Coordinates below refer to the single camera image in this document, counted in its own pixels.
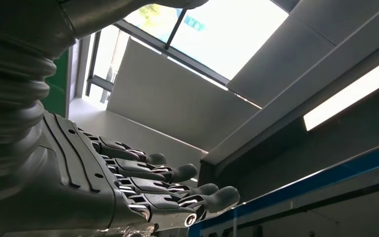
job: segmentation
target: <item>gray metal surface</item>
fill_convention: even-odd
[[[209,151],[259,109],[130,40],[107,110]]]
[[[205,160],[217,164],[377,48],[379,48],[379,12],[212,150]]]
[[[291,15],[338,45],[379,11],[379,0],[302,0]]]
[[[289,16],[227,87],[265,106],[333,46]]]

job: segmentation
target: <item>robotic hand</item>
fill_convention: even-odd
[[[95,137],[44,110],[44,82],[76,39],[158,3],[207,0],[0,0],[0,236],[108,236],[182,228],[239,200],[233,187],[176,183],[192,165]]]

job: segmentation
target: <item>blue trim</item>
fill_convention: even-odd
[[[318,188],[350,179],[356,175],[371,171],[376,168],[379,168],[379,149],[364,154],[346,163],[327,169],[321,173],[315,174],[307,179],[294,183],[274,193],[270,193],[266,196],[255,199],[246,205],[242,205],[234,209],[234,212],[228,211],[216,218],[197,223],[192,226],[190,230],[192,228],[201,230],[231,220],[233,218],[233,213],[236,213],[236,210],[237,216],[240,217],[258,209],[277,204],[284,200],[297,197]]]

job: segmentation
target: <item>ceiling light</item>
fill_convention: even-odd
[[[379,88],[379,66],[304,116],[307,131],[333,117]]]

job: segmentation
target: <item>plastic wrap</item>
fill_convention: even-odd
[[[6,233],[4,237],[150,237],[154,231],[154,225],[144,223],[141,225],[129,225],[105,230],[47,230]]]

